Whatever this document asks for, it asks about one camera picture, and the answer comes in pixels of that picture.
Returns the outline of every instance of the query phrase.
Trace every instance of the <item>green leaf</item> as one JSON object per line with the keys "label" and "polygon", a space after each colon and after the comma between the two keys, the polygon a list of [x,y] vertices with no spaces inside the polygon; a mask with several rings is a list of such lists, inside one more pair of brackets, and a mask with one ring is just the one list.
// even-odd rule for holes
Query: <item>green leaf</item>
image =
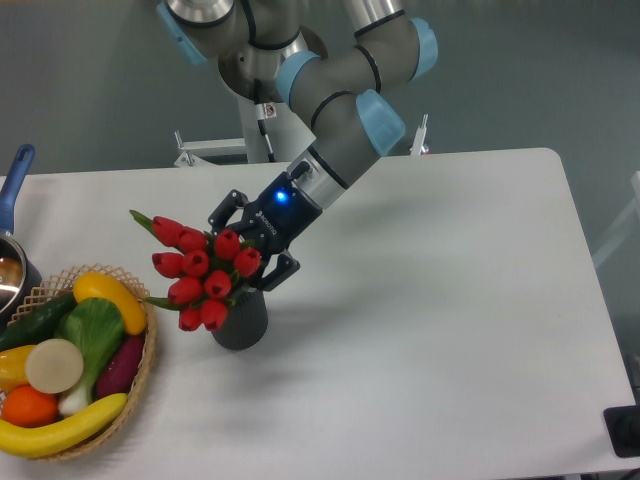
{"label": "green leaf", "polygon": [[177,312],[182,310],[183,305],[176,305],[175,303],[171,303],[168,298],[160,298],[160,297],[147,297],[143,299],[150,305],[154,305],[158,308],[164,308],[165,310],[173,310]]}
{"label": "green leaf", "polygon": [[253,247],[256,244],[255,238],[250,238],[249,240],[245,240],[244,242],[240,242],[240,250],[244,250],[245,248]]}
{"label": "green leaf", "polygon": [[147,216],[143,215],[142,213],[137,212],[135,210],[129,210],[129,213],[133,216],[133,219],[138,224],[140,224],[140,226],[142,226],[142,228],[147,230],[154,237],[156,236],[155,232],[153,231],[153,226],[152,226],[153,225],[153,220],[151,220],[149,217],[147,217]]}
{"label": "green leaf", "polygon": [[199,309],[202,305],[204,305],[204,303],[209,300],[209,297],[207,297],[206,295],[201,296],[200,298],[198,298],[197,300],[194,300],[193,302],[191,302],[191,304],[189,305],[189,307],[192,310],[197,310]]}
{"label": "green leaf", "polygon": [[231,272],[231,275],[229,275],[229,278],[231,279],[231,285],[236,285],[240,281],[240,272],[234,270]]}
{"label": "green leaf", "polygon": [[211,271],[214,270],[222,270],[224,272],[227,272],[229,274],[231,274],[231,272],[233,271],[233,262],[230,262],[228,260],[222,260],[219,257],[213,257],[211,259]]}
{"label": "green leaf", "polygon": [[82,353],[84,371],[68,395],[91,398],[98,377],[116,353],[124,336],[124,321],[116,305],[104,298],[88,298],[66,315],[55,333]]}

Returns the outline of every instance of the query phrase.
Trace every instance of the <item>blue pot handle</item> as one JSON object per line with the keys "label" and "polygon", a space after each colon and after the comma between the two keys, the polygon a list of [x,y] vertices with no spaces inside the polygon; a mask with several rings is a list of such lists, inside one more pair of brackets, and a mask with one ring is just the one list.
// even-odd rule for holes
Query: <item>blue pot handle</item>
{"label": "blue pot handle", "polygon": [[22,145],[0,190],[0,232],[13,233],[13,213],[18,192],[36,153],[33,145]]}

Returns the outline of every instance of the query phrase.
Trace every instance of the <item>bok choy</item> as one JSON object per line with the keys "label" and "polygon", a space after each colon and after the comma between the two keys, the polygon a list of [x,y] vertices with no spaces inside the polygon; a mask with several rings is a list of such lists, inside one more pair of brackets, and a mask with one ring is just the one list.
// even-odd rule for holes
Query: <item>bok choy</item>
{"label": "bok choy", "polygon": [[55,336],[78,347],[84,360],[82,377],[60,397],[58,407],[63,416],[73,415],[93,402],[93,387],[118,350],[123,334],[120,310],[113,302],[102,298],[80,302],[60,321]]}

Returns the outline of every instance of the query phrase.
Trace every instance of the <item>fruit basket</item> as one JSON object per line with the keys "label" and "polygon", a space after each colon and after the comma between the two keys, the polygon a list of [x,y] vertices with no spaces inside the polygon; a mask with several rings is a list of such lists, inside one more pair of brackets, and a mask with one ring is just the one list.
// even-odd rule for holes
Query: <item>fruit basket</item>
{"label": "fruit basket", "polygon": [[[87,272],[102,273],[118,280],[131,294],[133,294],[143,308],[146,317],[146,327],[142,332],[142,336],[144,337],[144,346],[142,348],[141,360],[138,364],[137,373],[135,374],[135,378],[128,392],[124,408],[115,417],[115,419],[86,440],[80,441],[79,443],[57,453],[46,456],[37,456],[33,457],[33,459],[47,461],[67,460],[98,448],[110,439],[130,417],[136,408],[136,405],[140,401],[141,394],[149,378],[156,348],[157,321],[155,311],[152,305],[142,301],[142,299],[149,296],[149,292],[145,289],[144,285],[140,280],[138,280],[138,278],[127,273],[122,268],[104,266],[100,264],[91,266],[83,265],[80,267],[73,267],[70,270],[63,270],[58,275],[53,275],[48,280],[43,280],[39,287],[32,289],[31,294],[27,296],[24,299],[23,304],[18,307],[18,310],[14,313],[11,321],[9,322],[9,328],[13,323],[20,322],[25,315],[45,302],[65,292],[71,291],[76,280]],[[7,394],[0,390],[0,412],[2,411],[2,406],[6,397]]]}

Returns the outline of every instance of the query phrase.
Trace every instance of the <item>yellow bell pepper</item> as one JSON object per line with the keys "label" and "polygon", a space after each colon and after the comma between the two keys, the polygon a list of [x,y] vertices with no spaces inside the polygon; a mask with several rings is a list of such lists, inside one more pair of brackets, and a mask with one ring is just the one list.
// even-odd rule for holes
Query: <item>yellow bell pepper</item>
{"label": "yellow bell pepper", "polygon": [[0,390],[10,392],[29,383],[24,365],[34,348],[35,345],[25,345],[0,352]]}

